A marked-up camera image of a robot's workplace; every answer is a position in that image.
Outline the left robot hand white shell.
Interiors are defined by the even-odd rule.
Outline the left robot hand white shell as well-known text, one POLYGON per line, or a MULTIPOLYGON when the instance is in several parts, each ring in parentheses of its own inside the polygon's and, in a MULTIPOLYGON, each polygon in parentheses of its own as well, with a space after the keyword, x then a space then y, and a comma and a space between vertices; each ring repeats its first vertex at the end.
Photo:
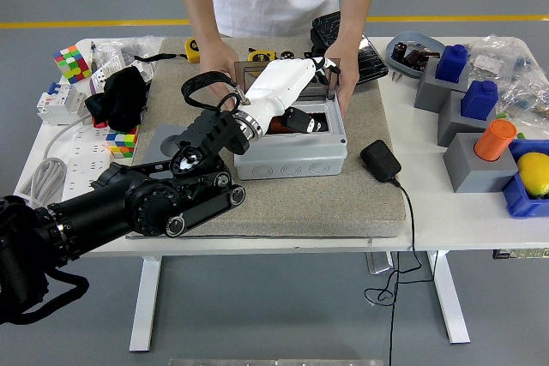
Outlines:
POLYGON ((257 138, 267 132, 273 117, 283 115, 298 99, 315 74, 325 75, 326 69, 337 75, 341 72, 336 63, 325 57, 270 62, 245 93, 250 103, 241 107, 253 121, 251 127, 257 138))

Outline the person's right hand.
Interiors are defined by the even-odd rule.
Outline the person's right hand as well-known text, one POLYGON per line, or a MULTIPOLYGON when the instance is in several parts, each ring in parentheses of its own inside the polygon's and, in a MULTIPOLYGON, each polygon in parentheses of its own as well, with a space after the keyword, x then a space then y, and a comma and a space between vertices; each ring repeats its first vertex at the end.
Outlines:
MULTIPOLYGON (((236 80, 235 62, 238 60, 238 56, 229 45, 222 39, 212 39, 201 43, 198 47, 201 55, 200 70, 202 73, 217 71, 230 77, 233 81, 236 80)), ((229 89, 224 83, 215 83, 207 89, 212 95, 212 98, 208 100, 209 103, 218 104, 229 94, 229 89)))

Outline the person's left hand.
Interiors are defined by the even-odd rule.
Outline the person's left hand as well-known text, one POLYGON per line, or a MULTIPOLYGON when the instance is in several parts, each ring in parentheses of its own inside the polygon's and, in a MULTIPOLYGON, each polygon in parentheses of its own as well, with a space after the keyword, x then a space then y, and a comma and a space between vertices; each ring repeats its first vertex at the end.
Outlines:
POLYGON ((338 101, 341 116, 346 117, 347 109, 359 80, 358 45, 345 39, 337 39, 325 52, 325 57, 340 59, 338 101))

